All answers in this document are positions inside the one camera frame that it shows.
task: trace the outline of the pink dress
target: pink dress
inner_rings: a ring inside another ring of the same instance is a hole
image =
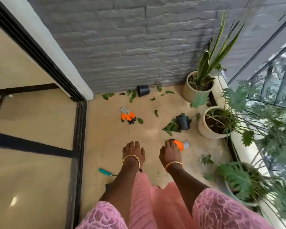
[[[78,229],[127,229],[117,209],[99,201]],[[207,188],[195,200],[189,214],[174,182],[164,189],[151,186],[145,173],[137,173],[129,217],[130,229],[270,229],[259,214],[225,194]]]

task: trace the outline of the gold bangle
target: gold bangle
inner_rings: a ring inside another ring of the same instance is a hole
[[[139,169],[140,169],[140,160],[139,160],[138,156],[133,155],[133,154],[130,154],[130,155],[126,156],[126,157],[123,159],[123,161],[122,161],[122,166],[123,166],[123,163],[124,163],[125,159],[126,159],[126,158],[128,158],[128,157],[130,157],[130,156],[134,156],[134,157],[138,160],[138,163],[139,163]]]
[[[167,173],[168,173],[168,171],[167,171],[168,167],[169,167],[171,164],[173,164],[173,163],[178,163],[178,164],[180,164],[180,165],[182,166],[182,168],[183,168],[182,162],[170,162],[170,163],[168,163],[168,164],[165,166],[165,171],[166,171]]]

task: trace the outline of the brick wall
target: brick wall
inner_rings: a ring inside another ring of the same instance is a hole
[[[228,30],[256,7],[223,62],[232,77],[286,18],[286,0],[28,1],[94,93],[184,83],[223,10]]]

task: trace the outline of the lace sleeve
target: lace sleeve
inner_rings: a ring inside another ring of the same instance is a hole
[[[270,229],[259,214],[225,194],[207,188],[195,200],[193,220],[200,229]]]
[[[99,201],[76,229],[127,229],[118,210],[109,202]]]

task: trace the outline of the overturned black pot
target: overturned black pot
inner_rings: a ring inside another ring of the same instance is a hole
[[[188,130],[190,129],[190,119],[188,116],[176,116],[176,122],[179,125],[180,130]]]
[[[142,85],[137,87],[139,97],[148,95],[150,93],[149,87],[147,85]]]

